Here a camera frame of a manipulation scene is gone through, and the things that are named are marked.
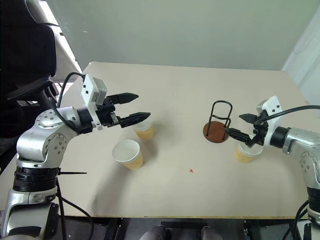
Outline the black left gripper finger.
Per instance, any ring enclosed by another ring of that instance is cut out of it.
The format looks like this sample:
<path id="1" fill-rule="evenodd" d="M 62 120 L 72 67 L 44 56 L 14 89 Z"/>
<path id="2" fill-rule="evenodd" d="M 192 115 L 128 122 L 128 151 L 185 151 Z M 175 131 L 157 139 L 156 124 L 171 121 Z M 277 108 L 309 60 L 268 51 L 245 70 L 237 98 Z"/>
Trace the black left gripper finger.
<path id="1" fill-rule="evenodd" d="M 120 124 L 121 128 L 130 127 L 130 126 L 133 126 L 133 125 L 136 125 L 136 124 L 139 124 L 139 123 L 143 122 L 150 115 L 151 115 L 150 112 L 133 113 L 133 114 L 130 114 L 129 116 L 127 116 L 127 117 L 120 118 L 119 119 L 119 124 Z"/>
<path id="2" fill-rule="evenodd" d="M 137 94 L 125 92 L 125 93 L 109 95 L 106 98 L 109 101 L 111 101 L 113 105 L 116 105 L 116 104 L 121 105 L 121 104 L 130 103 L 130 102 L 134 101 L 135 99 L 137 99 L 138 97 L 139 96 Z"/>

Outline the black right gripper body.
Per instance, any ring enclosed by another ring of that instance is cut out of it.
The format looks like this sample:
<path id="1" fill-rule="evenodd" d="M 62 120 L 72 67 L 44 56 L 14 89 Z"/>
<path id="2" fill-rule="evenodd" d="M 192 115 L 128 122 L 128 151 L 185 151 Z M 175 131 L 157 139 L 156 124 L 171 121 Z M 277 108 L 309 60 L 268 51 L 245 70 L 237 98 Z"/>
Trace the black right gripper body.
<path id="1" fill-rule="evenodd" d="M 260 146 L 264 145 L 265 136 L 268 132 L 268 123 L 266 121 L 263 121 L 266 117 L 268 117 L 268 114 L 266 111 L 262 111 L 258 116 L 258 120 L 253 124 L 253 130 L 254 137 L 250 139 L 246 145 L 248 147 L 252 147 L 255 144 L 258 144 Z"/>

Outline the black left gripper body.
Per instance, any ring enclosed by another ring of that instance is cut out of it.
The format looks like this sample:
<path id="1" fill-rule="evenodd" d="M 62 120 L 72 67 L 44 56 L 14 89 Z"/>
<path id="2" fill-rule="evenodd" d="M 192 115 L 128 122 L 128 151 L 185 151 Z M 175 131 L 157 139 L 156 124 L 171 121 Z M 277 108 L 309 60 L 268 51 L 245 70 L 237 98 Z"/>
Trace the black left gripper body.
<path id="1" fill-rule="evenodd" d="M 116 104 L 120 104 L 119 94 L 107 96 L 102 104 L 96 106 L 96 114 L 102 126 L 109 128 L 120 124 L 120 118 L 115 114 Z"/>

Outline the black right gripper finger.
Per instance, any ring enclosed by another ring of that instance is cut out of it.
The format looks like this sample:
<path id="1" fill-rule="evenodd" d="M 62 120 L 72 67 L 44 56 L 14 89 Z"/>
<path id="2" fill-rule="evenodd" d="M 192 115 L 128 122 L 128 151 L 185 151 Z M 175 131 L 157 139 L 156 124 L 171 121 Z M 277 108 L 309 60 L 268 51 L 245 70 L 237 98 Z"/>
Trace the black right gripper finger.
<path id="1" fill-rule="evenodd" d="M 258 120 L 258 116 L 251 113 L 241 114 L 238 117 L 249 124 L 254 124 Z"/>
<path id="2" fill-rule="evenodd" d="M 243 133 L 240 130 L 236 129 L 236 128 L 225 128 L 224 129 L 225 132 L 228 134 L 229 137 L 240 141 L 242 143 L 248 143 L 251 139 L 250 136 L 247 133 Z"/>

